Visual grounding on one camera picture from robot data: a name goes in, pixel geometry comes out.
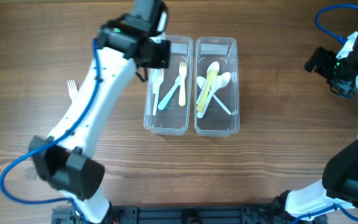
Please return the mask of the white plastic fork curved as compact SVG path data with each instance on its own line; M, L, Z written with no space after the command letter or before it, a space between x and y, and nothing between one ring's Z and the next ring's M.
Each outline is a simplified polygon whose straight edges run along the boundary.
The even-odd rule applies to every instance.
M151 86L152 86L152 94L156 92L156 84L158 78L158 69L151 69Z

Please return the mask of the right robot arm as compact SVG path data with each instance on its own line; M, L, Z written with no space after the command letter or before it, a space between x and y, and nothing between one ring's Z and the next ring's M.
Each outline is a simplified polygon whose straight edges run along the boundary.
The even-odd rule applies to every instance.
M338 53L317 48L305 63L305 70L321 75L331 92L338 96L358 96L358 31L345 39ZM358 209L358 131L355 140L328 160L320 180L275 197L270 219L314 222L340 211L358 222L358 217L350 213L352 209Z

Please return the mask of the white plastic spoon thick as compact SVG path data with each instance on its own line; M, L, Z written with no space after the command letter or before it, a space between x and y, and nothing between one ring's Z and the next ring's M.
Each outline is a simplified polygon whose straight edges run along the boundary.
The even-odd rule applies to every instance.
M206 112L206 109L209 105L209 102L211 101L213 95L215 92L222 87L223 84L223 78L218 75L215 81L210 85L208 95L204 101L204 106L201 111L197 112L197 117L202 118Z

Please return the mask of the white plastic fork large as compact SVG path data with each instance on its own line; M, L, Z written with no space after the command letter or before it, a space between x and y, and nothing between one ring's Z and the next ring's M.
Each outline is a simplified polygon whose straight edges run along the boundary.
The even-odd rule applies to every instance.
M77 85L74 80L68 80L67 85L68 85L69 97L70 97L71 101L74 101L78 94Z

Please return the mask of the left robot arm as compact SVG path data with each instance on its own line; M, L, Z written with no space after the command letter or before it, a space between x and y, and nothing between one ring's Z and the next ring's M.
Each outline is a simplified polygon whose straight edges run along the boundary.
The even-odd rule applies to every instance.
M112 205L100 188L104 166L92 159L101 130L137 69L168 68L168 10L162 1L136 1L132 12L101 26L94 59L73 103L48 138L29 151L39 177L72 202L83 222L111 223Z

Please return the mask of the yellow plastic spoon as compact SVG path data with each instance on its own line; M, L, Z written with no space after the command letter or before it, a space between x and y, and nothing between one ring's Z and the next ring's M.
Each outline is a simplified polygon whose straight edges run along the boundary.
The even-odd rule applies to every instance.
M202 92L201 92L201 98L197 104L197 112L201 112L204 109L205 103L206 103L206 99L209 93L209 89L211 88L211 84L215 81L215 79L217 78L218 72L219 72L219 62L213 62L207 69L207 75L206 75L206 80L207 83L205 85L205 87L203 88Z

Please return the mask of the yellow plastic fork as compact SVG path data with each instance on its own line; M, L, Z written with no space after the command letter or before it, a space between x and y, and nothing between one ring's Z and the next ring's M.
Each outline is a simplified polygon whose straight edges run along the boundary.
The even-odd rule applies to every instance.
M179 75L180 75L180 92L178 104L180 106L185 106L186 96L185 96L185 77L187 74L187 64L186 62L180 62Z

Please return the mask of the white plastic spoon slim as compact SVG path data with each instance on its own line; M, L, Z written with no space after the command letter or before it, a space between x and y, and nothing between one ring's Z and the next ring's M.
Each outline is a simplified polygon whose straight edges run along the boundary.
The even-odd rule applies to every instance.
M206 84L207 84L207 80L205 79L205 77L202 77L202 76L198 76L197 79L197 84L198 84L198 87L201 89L201 90L204 90L205 87L206 87Z

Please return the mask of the white fork thick handle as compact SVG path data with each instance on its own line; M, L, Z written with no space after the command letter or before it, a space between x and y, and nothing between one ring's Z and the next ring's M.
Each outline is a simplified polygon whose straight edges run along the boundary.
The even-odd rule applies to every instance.
M165 107L168 105L170 99L172 98L174 92L180 86L180 82L181 82L181 78L180 78L180 76L177 76L177 78L175 79L175 82L174 82L173 86L171 87L171 89L168 91L168 93L163 97L161 102L158 104L158 109L159 110L164 110L165 109Z

